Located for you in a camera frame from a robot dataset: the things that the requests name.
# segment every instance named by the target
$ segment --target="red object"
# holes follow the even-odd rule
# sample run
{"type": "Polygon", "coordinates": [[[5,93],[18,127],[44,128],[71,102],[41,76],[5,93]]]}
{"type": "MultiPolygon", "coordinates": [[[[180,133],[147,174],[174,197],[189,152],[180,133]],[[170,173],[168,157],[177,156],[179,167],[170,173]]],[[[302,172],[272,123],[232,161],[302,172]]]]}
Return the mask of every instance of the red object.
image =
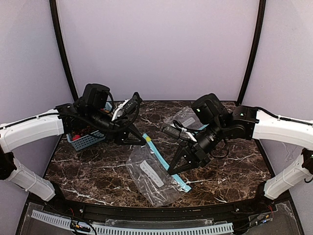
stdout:
{"type": "Polygon", "coordinates": [[[80,135],[75,135],[73,136],[72,141],[78,140],[79,138],[80,138],[80,135]]]}

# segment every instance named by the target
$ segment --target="marble table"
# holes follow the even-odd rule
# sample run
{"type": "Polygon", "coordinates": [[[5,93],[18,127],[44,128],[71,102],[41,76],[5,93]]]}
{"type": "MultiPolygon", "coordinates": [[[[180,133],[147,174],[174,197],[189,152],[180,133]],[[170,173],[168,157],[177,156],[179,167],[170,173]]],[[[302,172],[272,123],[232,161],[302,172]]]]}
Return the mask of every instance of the marble table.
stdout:
{"type": "MultiPolygon", "coordinates": [[[[143,102],[135,126],[147,133],[161,155],[170,162],[177,143],[159,131],[165,118],[189,101],[143,102]]],[[[229,109],[234,103],[224,102],[229,109]]],[[[270,178],[255,141],[229,141],[230,154],[212,160],[205,168],[181,173],[192,187],[189,193],[167,207],[204,206],[253,198],[260,182],[270,178]]],[[[133,146],[99,142],[76,152],[62,137],[45,178],[58,183],[69,200],[122,207],[151,207],[138,191],[125,167],[133,146]]]]}

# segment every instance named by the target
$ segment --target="basket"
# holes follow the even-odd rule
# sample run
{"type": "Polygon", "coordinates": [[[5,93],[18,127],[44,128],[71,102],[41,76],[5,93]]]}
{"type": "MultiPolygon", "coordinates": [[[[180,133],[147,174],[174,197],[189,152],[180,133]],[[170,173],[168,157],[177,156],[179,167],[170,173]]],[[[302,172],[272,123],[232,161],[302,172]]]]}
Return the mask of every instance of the basket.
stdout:
{"type": "MultiPolygon", "coordinates": [[[[110,103],[106,103],[106,110],[111,110],[111,104],[110,103]]],[[[101,137],[101,138],[96,138],[90,135],[85,135],[75,141],[72,140],[72,135],[71,134],[67,134],[67,141],[75,148],[76,151],[82,150],[86,147],[89,147],[95,143],[98,143],[102,140],[105,139],[105,135],[100,133],[99,131],[95,131],[92,132],[93,136],[97,136],[97,137],[101,137]]]]}

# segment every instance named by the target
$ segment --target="white label on plastic bag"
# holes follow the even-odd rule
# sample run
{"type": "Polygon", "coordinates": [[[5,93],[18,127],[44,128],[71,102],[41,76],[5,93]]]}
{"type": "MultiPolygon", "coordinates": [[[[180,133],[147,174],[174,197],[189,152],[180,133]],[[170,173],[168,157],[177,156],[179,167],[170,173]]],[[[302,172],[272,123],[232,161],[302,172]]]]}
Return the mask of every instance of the white label on plastic bag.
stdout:
{"type": "Polygon", "coordinates": [[[184,127],[190,126],[192,123],[196,122],[196,120],[192,117],[188,118],[187,120],[182,122],[184,127]]]}
{"type": "Polygon", "coordinates": [[[155,170],[152,169],[151,166],[149,166],[149,164],[147,163],[146,160],[144,160],[141,164],[140,164],[140,168],[149,176],[150,179],[152,179],[155,184],[158,187],[162,187],[164,185],[164,183],[162,182],[162,180],[160,179],[160,177],[157,175],[157,173],[155,172],[155,170]]]}

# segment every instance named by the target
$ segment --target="robotic hand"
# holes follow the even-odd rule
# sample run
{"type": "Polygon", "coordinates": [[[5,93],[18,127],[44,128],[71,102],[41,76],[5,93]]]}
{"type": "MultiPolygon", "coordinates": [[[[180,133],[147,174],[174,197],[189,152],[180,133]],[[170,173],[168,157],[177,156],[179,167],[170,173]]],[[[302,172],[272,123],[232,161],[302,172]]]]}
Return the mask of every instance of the robotic hand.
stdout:
{"type": "Polygon", "coordinates": [[[62,192],[58,186],[44,180],[21,164],[12,150],[24,144],[49,136],[68,134],[91,126],[106,135],[106,141],[116,144],[144,145],[145,139],[133,122],[139,114],[142,99],[134,93],[131,99],[115,110],[110,89],[99,84],[87,84],[83,96],[73,104],[57,106],[43,114],[13,123],[0,125],[0,180],[7,180],[34,193],[44,201],[50,201],[62,192]],[[110,96],[112,109],[105,111],[110,96]],[[132,133],[137,140],[130,140],[132,133]]]}
{"type": "Polygon", "coordinates": [[[188,139],[179,143],[174,158],[168,169],[169,174],[177,174],[199,166],[204,167],[210,161],[208,153],[222,140],[274,140],[304,147],[301,155],[274,178],[261,183],[255,196],[263,206],[271,203],[280,194],[303,179],[313,175],[313,121],[277,116],[260,107],[238,106],[229,113],[214,94],[204,95],[196,100],[191,108],[202,124],[203,130],[192,130],[174,121],[174,126],[163,124],[161,131],[173,138],[181,139],[186,132],[188,139]],[[176,167],[184,158],[186,164],[176,167]]]}

